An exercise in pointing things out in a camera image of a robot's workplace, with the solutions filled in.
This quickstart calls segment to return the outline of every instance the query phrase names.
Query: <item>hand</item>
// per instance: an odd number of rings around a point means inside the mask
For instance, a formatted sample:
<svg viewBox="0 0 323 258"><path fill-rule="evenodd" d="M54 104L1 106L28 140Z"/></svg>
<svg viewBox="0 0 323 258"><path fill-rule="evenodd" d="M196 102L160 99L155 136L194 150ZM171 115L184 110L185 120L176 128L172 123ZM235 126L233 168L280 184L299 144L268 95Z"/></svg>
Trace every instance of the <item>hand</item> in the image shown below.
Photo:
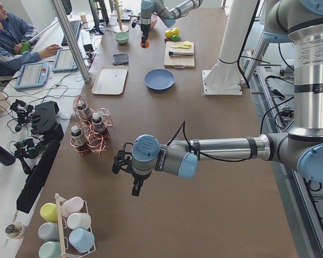
<svg viewBox="0 0 323 258"><path fill-rule="evenodd" d="M48 47L46 47L45 49L43 49L42 51L38 52L39 56L41 57L41 59L43 58L48 58L50 56L54 56L56 55L56 52L61 49L61 47L57 44L52 44Z"/></svg>
<svg viewBox="0 0 323 258"><path fill-rule="evenodd" d="M14 55L20 55L21 48L22 48L22 43L19 43L19 44L15 45L15 47L13 49L13 54Z"/></svg>

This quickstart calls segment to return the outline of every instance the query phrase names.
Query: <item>yellow cup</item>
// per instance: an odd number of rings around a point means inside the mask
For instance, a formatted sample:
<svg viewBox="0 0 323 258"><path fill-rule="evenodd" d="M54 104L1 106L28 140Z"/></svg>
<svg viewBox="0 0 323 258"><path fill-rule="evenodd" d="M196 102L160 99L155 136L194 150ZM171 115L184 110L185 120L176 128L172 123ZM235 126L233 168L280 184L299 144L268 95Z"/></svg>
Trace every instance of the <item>yellow cup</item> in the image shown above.
<svg viewBox="0 0 323 258"><path fill-rule="evenodd" d="M39 214L46 222L58 222L58 213L56 210L56 204L54 203L44 204L41 207Z"/></svg>

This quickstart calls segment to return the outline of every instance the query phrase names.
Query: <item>person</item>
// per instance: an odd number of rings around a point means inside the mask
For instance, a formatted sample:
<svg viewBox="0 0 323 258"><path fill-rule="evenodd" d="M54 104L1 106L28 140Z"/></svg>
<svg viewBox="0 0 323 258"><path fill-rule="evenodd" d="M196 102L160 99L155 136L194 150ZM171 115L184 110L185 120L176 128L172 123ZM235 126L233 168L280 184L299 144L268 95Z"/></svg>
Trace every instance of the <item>person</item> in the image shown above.
<svg viewBox="0 0 323 258"><path fill-rule="evenodd" d="M53 44L45 49L20 54L22 42L37 35L37 30L28 22L6 11L0 3L0 76L13 75L26 63L39 62L43 58L56 55L61 47Z"/></svg>

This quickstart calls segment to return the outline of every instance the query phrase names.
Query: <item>blue shirt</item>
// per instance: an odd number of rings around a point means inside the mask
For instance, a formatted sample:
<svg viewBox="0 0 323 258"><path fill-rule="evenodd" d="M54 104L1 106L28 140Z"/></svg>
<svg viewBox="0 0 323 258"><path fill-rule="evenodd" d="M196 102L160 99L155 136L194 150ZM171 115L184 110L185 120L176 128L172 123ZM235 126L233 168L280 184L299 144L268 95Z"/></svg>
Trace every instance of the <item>blue shirt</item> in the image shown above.
<svg viewBox="0 0 323 258"><path fill-rule="evenodd" d="M26 63L41 60L38 53L24 52L14 55L15 46L27 42L37 35L37 30L13 13L7 12L7 19L2 21L5 30L0 30L0 76L12 75Z"/></svg>

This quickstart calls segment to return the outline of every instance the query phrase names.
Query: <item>brown table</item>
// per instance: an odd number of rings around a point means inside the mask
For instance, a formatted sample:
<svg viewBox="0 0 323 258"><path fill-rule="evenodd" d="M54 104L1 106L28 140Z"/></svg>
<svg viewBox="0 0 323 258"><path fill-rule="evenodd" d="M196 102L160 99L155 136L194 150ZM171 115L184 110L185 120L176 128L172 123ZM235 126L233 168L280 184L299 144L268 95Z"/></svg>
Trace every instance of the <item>brown table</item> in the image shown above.
<svg viewBox="0 0 323 258"><path fill-rule="evenodd" d="M56 192L88 203L97 250L87 257L297 257L268 162L200 161L191 180L154 171L140 197L131 195L129 174L111 171L124 142L149 133L166 143L184 120L189 139L258 135L249 90L243 89L243 96L203 93L201 73L217 61L226 20L221 9L198 9L177 21L181 39L194 42L195 68L169 69L175 84L163 92L144 84L147 72L163 68L162 22L151 31L148 49L139 46L138 27L130 28L130 41L122 46L114 40L115 25L108 27L90 70L92 82L82 91L90 107L110 111L114 127L108 151L80 156L69 145L68 128L16 257L38 256L43 241L37 230L44 222L39 209L54 202ZM124 92L93 95L96 71L111 65L116 53L129 54ZM70 126L75 122L73 117Z"/></svg>

